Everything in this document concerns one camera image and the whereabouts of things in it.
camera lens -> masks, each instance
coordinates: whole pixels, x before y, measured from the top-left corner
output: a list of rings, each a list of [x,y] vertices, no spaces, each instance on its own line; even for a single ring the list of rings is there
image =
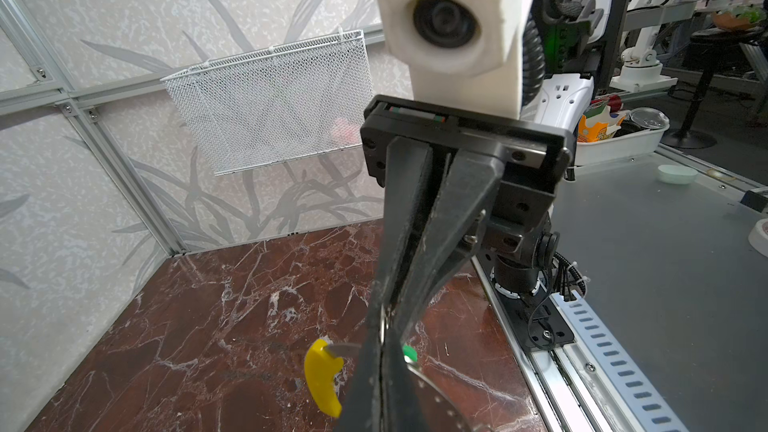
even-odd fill
[[[475,35],[477,21],[469,10],[453,0],[418,0],[413,25],[427,42],[454,49]]]

yellow plastic handle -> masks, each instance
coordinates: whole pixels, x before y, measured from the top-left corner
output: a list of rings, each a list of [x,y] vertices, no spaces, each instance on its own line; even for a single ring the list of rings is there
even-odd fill
[[[327,342],[317,339],[306,352],[304,378],[317,408],[324,414],[338,418],[341,415],[341,403],[333,389],[333,376],[344,367],[344,359],[334,358],[322,350],[327,345]]]

black mounting plate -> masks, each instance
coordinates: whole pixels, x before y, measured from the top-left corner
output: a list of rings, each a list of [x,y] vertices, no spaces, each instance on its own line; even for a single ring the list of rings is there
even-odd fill
[[[491,280],[491,270],[493,269],[496,260],[494,254],[484,250],[477,255],[477,259],[482,266],[482,273],[485,274],[485,277],[488,278],[490,283],[493,283]],[[552,331],[552,334],[554,334],[554,342],[556,345],[571,344],[575,341],[573,331],[571,331],[571,328],[565,322],[563,316],[558,312],[551,298],[544,300],[542,306],[536,311],[534,320],[531,323],[531,333],[530,335],[528,334],[528,317],[530,317],[530,313],[535,305],[542,300],[542,297],[545,294],[547,294],[543,288],[540,287],[538,293],[528,300],[533,306],[528,306],[521,299],[509,298],[499,293],[495,288],[494,293],[496,293],[498,301],[502,305],[502,309],[512,327],[514,337],[526,352],[540,350],[536,347],[532,338],[536,340],[536,344],[541,346],[551,344],[551,342],[545,340],[542,336],[545,330],[542,326],[542,321],[546,321],[549,325],[549,329]]]

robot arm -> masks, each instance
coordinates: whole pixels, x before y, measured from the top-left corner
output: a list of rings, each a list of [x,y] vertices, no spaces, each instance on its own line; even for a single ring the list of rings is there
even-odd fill
[[[402,343],[478,254],[497,258],[497,289],[521,299],[528,336],[550,330],[546,316],[534,318],[548,296],[577,287],[552,275],[558,235],[548,211],[573,157],[571,123],[592,98],[590,73],[576,72],[600,62],[587,58],[603,11],[595,0],[379,0],[379,9],[416,100],[376,96],[364,112],[368,172],[386,185],[384,232],[336,430],[470,430],[406,362]],[[524,106],[538,116],[546,102],[539,123],[518,120]]]

tape roll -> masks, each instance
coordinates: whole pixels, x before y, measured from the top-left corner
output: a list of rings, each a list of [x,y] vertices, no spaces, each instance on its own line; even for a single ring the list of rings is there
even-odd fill
[[[750,244],[759,253],[768,257],[768,218],[755,224],[752,232],[750,232]]]

